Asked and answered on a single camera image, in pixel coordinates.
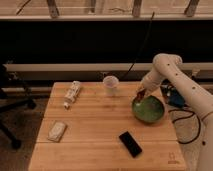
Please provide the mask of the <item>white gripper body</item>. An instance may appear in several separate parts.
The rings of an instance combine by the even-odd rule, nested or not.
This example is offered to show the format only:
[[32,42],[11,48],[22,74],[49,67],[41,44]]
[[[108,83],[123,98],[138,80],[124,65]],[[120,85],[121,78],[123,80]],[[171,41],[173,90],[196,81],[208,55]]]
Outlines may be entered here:
[[137,89],[137,94],[141,95],[143,98],[146,98],[152,94],[155,88],[156,86],[152,81],[148,79],[142,79]]

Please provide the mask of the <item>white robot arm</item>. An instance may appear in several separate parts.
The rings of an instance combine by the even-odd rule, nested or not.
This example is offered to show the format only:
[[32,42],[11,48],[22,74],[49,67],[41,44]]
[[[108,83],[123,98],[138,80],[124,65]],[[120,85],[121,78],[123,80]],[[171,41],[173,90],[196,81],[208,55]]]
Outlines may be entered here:
[[213,171],[213,95],[178,67],[182,58],[175,54],[154,56],[151,70],[142,78],[138,91],[150,95],[168,79],[205,125],[196,171]]

